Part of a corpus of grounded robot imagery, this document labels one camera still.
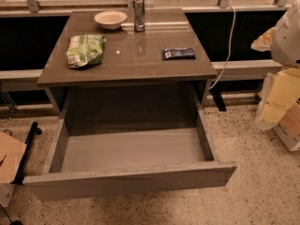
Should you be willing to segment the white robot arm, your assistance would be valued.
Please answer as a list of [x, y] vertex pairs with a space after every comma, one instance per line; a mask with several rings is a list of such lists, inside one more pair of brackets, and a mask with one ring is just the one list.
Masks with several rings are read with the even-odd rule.
[[299, 68], [300, 0], [294, 1], [276, 25], [255, 39], [250, 48], [258, 52], [270, 51], [275, 62]]

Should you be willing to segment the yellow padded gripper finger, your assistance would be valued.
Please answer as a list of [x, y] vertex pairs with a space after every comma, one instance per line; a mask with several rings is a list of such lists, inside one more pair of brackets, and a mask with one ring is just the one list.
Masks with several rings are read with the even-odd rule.
[[275, 28], [272, 27], [255, 39], [250, 48], [258, 52], [267, 52], [271, 50], [272, 37], [274, 35]]

